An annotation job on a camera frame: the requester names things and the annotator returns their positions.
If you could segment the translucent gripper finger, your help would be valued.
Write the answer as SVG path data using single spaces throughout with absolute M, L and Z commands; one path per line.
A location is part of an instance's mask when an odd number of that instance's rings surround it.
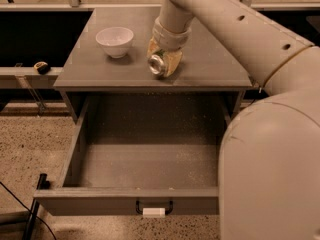
M 151 38 L 149 41 L 148 49 L 147 49 L 147 57 L 151 57 L 154 53 L 159 50 L 159 46 L 154 38 Z
M 165 77 L 169 77 L 175 72 L 182 59 L 182 56 L 183 52 L 181 50 L 164 52 L 163 60 L 165 64 Z

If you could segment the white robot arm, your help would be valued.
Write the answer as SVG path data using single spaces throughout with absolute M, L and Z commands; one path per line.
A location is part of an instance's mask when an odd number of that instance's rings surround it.
M 176 70 L 194 19 L 268 95 L 221 143 L 221 240 L 319 240 L 320 48 L 236 0 L 162 0 L 147 52 L 153 74 Z

